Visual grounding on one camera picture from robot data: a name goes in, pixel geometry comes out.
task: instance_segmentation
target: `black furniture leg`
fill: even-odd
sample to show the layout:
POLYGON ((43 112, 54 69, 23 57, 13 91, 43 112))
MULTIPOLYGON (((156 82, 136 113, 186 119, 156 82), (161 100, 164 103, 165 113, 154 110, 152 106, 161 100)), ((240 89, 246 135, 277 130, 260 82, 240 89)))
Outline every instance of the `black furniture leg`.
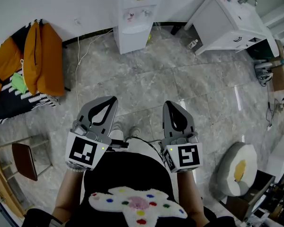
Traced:
POLYGON ((174 25, 174 26, 172 27, 170 33, 171 33, 172 35, 175 35, 175 34, 180 30, 181 27, 182 27, 181 25, 174 25))

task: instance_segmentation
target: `white cable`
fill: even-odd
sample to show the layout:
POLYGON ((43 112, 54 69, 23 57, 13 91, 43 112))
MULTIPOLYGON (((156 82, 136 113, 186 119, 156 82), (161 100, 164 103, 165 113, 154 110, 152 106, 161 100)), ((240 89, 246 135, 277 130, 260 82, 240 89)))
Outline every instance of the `white cable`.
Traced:
MULTIPOLYGON (((108 33, 112 32, 113 30, 111 29, 110 31, 108 31, 107 33, 105 34, 102 34, 100 36, 98 36, 98 38, 104 36, 104 35, 107 35, 108 33)), ((94 39, 93 41, 91 41, 89 43, 89 47, 91 45, 91 43, 95 42, 97 39, 94 39)), ((77 67, 76 67, 76 71, 75 71, 75 79, 76 79, 76 94, 77 94, 77 101, 78 101, 78 112, 80 112, 80 109, 79 109, 79 96, 78 96, 78 92, 77 92, 77 69, 78 69, 78 66, 81 64, 81 61, 82 59, 84 58, 84 56, 86 56, 89 52, 89 47, 87 48, 87 51, 86 53, 81 57, 81 59, 79 60, 79 56, 80 56, 80 43, 79 43, 79 37, 78 37, 78 64, 77 64, 77 67)))

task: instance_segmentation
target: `human arm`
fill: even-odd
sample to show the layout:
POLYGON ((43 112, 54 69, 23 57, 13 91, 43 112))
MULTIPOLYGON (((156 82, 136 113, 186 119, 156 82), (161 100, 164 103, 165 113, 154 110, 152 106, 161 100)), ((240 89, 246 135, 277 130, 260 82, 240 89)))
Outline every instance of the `human arm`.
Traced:
POLYGON ((209 221, 204 215, 204 207, 195 184, 193 171, 178 173, 177 181, 180 205, 188 216, 196 222, 197 227, 205 226, 209 221))
POLYGON ((80 193, 83 172, 67 170, 60 186, 53 216, 62 223, 68 221, 80 205, 80 193))

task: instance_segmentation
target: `white pants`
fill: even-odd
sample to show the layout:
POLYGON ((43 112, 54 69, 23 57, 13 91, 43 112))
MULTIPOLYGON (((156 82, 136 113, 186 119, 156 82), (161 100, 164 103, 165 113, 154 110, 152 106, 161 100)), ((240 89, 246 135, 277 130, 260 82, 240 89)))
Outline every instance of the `white pants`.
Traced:
MULTIPOLYGON (((110 132, 109 137, 115 140, 124 140, 123 132, 121 130, 113 130, 110 132)), ((151 148, 148 144, 139 139, 130 139, 128 140, 129 146, 128 149, 122 149, 121 151, 127 151, 132 153, 139 153, 148 157, 151 157, 158 161, 162 166, 164 166, 161 158, 158 153, 151 148)))

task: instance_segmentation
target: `brown chair seat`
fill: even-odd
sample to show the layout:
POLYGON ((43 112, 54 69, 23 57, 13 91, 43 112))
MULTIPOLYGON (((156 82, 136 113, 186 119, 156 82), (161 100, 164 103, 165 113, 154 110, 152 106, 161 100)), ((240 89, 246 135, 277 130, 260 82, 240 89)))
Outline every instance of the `brown chair seat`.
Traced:
POLYGON ((13 143, 12 151, 18 172, 31 180, 37 181, 37 172, 30 147, 20 143, 13 143))

